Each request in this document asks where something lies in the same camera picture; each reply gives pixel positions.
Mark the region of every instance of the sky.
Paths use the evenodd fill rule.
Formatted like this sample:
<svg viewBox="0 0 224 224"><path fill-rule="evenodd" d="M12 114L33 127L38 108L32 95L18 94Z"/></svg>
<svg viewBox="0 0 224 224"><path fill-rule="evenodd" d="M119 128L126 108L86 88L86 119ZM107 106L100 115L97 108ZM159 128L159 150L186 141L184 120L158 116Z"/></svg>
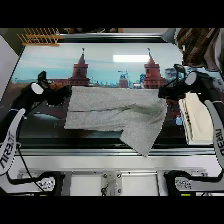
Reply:
<svg viewBox="0 0 224 224"><path fill-rule="evenodd" d="M91 80L106 83L119 81L121 73L128 71L130 81L139 80L145 74L147 62L121 63L113 62L113 55L148 55L150 48L155 63L160 65L160 73L165 77L165 69L174 64L181 64L182 54L170 43L69 43L59 47L27 46L21 56L13 79L36 79L45 70L47 78L70 78L74 64L85 48L85 60L88 64L87 77Z"/></svg>

